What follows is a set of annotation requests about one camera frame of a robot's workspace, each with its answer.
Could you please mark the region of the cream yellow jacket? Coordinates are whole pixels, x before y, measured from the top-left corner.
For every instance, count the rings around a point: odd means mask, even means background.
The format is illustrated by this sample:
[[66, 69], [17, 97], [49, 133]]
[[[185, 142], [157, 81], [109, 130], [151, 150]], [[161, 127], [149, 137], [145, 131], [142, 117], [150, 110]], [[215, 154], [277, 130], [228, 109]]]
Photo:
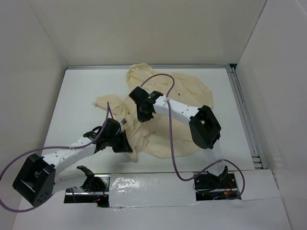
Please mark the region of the cream yellow jacket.
[[[126, 82], [130, 90], [144, 83], [146, 89], [163, 94], [168, 92], [171, 99], [183, 104], [198, 108], [207, 105], [213, 108], [212, 91], [197, 76], [176, 72], [161, 76], [161, 72], [142, 63], [130, 67]], [[110, 106], [116, 119], [126, 119], [124, 129], [132, 148], [128, 156], [133, 162], [138, 160], [138, 153], [142, 151], [160, 159], [171, 157], [170, 119], [167, 115], [155, 114], [150, 121], [141, 123], [137, 120], [136, 105], [132, 99], [128, 96], [121, 99], [116, 94], [97, 97], [94, 106], [102, 109]], [[199, 147], [192, 141], [189, 126], [174, 118], [171, 120], [175, 156], [182, 157], [197, 152]]]

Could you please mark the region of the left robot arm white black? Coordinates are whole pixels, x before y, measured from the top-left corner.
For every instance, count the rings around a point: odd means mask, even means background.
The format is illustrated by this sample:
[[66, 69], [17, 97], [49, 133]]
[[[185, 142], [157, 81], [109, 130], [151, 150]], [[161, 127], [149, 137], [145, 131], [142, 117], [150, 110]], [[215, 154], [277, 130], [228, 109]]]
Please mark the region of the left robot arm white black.
[[123, 128], [125, 123], [125, 119], [108, 118], [102, 126], [86, 132], [67, 149], [45, 156], [35, 153], [28, 156], [12, 184], [13, 188], [34, 207], [45, 203], [56, 192], [71, 187], [86, 192], [105, 192], [105, 182], [83, 165], [65, 176], [60, 176], [60, 173], [107, 147], [111, 147], [114, 153], [131, 153]]

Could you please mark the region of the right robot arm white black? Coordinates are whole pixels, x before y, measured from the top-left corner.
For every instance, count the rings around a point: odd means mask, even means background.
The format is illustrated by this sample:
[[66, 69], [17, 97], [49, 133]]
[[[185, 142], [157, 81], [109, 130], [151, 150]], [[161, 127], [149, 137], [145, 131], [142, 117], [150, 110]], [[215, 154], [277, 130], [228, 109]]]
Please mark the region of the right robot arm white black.
[[[170, 99], [161, 92], [153, 91], [148, 93], [141, 87], [131, 91], [129, 97], [135, 102], [137, 119], [140, 122], [147, 122], [153, 119], [154, 114], [168, 115], [170, 148], [173, 167], [178, 178], [184, 182], [199, 177], [207, 172], [211, 186], [221, 187], [226, 182], [228, 167], [223, 162], [219, 139], [221, 137], [221, 126], [210, 107], [204, 105], [201, 108], [186, 105]], [[173, 142], [172, 119], [178, 120], [189, 127], [194, 144], [208, 154], [210, 164], [191, 178], [185, 179], [180, 176], [175, 161]]]

